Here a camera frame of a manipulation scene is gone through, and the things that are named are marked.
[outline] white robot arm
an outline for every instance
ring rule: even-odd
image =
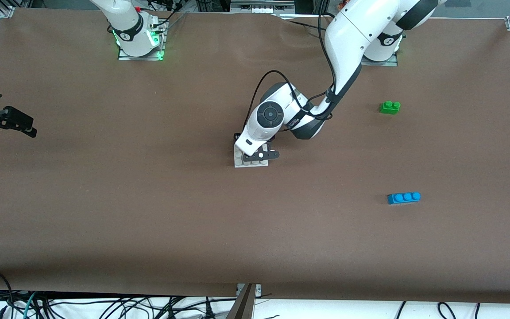
[[[156,16],[137,12],[130,0],[90,1],[105,14],[117,43],[128,55],[144,56],[159,45]]]
[[[326,28],[324,45],[334,83],[319,105],[313,105],[291,83],[273,85],[251,113],[235,145],[246,155],[271,139],[285,125],[297,139],[311,139],[346,94],[366,57],[388,59],[402,39],[402,30],[423,24],[445,0],[352,0]]]
[[[159,45],[156,16],[137,12],[130,0],[90,1],[105,14],[119,46],[128,55],[144,56]]]

